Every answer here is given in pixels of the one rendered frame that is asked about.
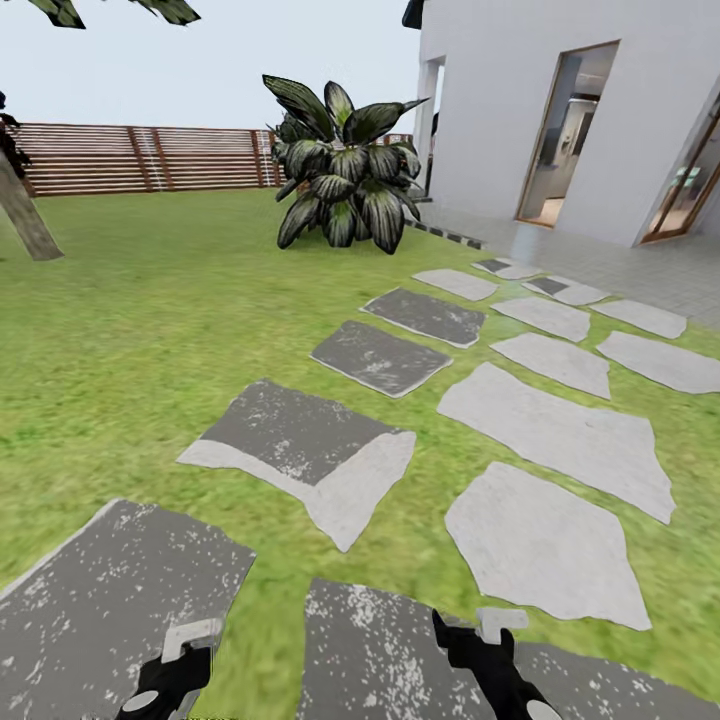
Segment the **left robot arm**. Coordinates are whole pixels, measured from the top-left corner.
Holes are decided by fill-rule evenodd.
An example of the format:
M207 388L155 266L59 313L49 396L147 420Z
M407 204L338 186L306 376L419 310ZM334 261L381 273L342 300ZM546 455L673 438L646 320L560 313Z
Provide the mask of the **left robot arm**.
M177 720L177 708L188 692L209 683L211 647L187 650L186 645L221 635L216 617L184 623L165 635L163 654L139 671L140 691L119 710L117 720Z

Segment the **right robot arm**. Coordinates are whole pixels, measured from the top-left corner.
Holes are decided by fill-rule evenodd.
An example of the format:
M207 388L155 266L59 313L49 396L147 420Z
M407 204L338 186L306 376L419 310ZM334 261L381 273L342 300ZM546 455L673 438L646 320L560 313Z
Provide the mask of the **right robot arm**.
M475 617L481 627L450 627L437 609L432 610L437 645L447 648L453 667L473 670L497 720L564 720L534 684L521 679L511 662L510 629L528 628L527 613L521 608L481 608L475 609Z

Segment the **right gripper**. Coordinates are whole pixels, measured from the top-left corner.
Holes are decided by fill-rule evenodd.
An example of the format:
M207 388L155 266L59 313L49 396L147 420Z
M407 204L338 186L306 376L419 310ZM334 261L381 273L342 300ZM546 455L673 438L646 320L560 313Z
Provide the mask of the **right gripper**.
M481 691L485 691L487 677L497 667L514 667L514 638L510 630L501 631L501 645L487 645L477 637L475 628L457 628L445 625L437 609L432 610L437 645L447 648L453 667L472 669Z

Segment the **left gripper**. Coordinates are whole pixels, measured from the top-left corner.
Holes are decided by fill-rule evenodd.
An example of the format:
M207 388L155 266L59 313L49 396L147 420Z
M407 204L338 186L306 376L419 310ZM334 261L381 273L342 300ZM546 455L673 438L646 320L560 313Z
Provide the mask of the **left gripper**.
M181 659L171 663L161 663L160 658L147 661L139 671L139 682L146 685L163 675L174 676L182 687L181 697L184 699L188 692L207 686L211 659L211 647L203 647L189 649Z

